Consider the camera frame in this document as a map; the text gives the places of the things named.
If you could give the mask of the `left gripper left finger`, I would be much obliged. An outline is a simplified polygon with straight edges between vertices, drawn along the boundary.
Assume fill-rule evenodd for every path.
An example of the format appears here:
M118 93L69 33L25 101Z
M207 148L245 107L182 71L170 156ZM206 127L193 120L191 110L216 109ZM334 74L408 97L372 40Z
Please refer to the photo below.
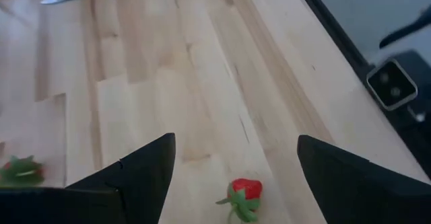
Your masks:
M158 224L175 155L175 134L166 133L68 189L113 190L121 197L128 224Z

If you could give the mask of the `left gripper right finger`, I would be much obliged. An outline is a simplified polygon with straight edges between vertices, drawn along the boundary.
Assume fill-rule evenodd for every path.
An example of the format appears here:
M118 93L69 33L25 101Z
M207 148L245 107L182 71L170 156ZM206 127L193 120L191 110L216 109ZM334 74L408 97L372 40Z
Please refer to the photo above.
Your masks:
M431 185L309 135L297 154L328 224L431 224Z

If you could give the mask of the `red strawberry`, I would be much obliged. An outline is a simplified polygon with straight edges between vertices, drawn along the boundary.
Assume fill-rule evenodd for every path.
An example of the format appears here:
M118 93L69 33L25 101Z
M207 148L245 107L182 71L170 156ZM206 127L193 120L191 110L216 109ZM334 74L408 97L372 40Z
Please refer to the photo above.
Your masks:
M231 206L227 217L227 224L232 224L232 217L236 215L241 223L254 223L258 221L256 211L261 206L263 184L259 180L237 178L227 187L226 197L216 204L229 204Z
M43 165L34 156L17 157L12 155L0 167L0 187L37 186L45 181Z

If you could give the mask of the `black stand leg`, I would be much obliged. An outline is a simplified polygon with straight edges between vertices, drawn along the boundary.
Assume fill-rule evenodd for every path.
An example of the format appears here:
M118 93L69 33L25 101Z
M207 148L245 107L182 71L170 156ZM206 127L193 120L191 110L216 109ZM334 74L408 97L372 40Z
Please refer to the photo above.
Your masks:
M379 48L384 48L389 44L392 44L410 34L417 32L418 30L425 28L426 26L429 26L430 24L431 24L431 4L421 12L420 16L415 21L385 36L380 41L378 46Z

